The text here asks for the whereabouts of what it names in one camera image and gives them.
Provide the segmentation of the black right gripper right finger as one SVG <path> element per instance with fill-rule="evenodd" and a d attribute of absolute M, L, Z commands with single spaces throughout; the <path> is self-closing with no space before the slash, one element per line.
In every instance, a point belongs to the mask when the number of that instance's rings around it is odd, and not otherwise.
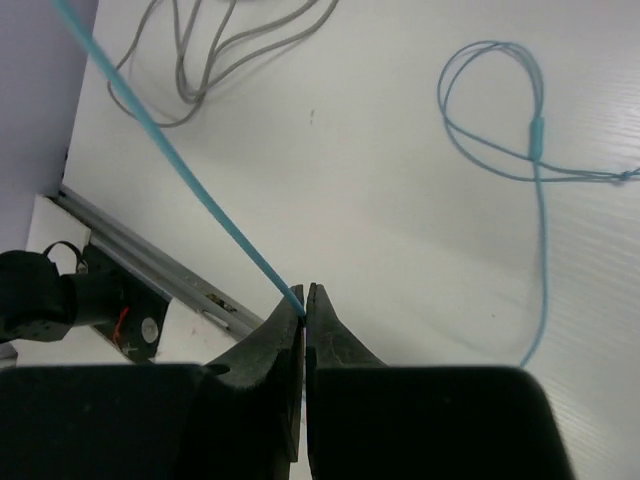
<path fill-rule="evenodd" d="M 307 452 L 316 479 L 570 479 L 552 409 L 526 371 L 384 364 L 312 284 Z"/>

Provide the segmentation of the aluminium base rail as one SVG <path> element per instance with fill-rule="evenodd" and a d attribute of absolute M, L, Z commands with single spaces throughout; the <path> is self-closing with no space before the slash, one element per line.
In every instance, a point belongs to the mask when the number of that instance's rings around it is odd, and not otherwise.
<path fill-rule="evenodd" d="M 157 293 L 182 302 L 236 339 L 262 324 L 248 308 L 71 189 L 62 187 L 55 203 L 90 229 L 91 245 Z"/>

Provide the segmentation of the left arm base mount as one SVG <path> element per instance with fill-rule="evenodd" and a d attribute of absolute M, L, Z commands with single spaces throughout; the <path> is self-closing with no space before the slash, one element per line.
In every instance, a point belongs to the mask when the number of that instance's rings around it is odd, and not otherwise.
<path fill-rule="evenodd" d="M 49 253 L 1 254 L 1 342 L 58 342 L 73 328 L 92 327 L 125 358 L 139 364 L 155 357 L 169 307 L 156 291 L 97 247 L 79 250 L 75 271 L 61 273 Z"/>

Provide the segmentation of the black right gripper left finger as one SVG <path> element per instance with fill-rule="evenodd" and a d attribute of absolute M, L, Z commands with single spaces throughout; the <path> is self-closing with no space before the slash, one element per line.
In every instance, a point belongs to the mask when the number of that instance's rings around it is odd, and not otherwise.
<path fill-rule="evenodd" d="M 22 367 L 1 376 L 5 479 L 286 479 L 303 322 L 287 300 L 205 365 Z"/>

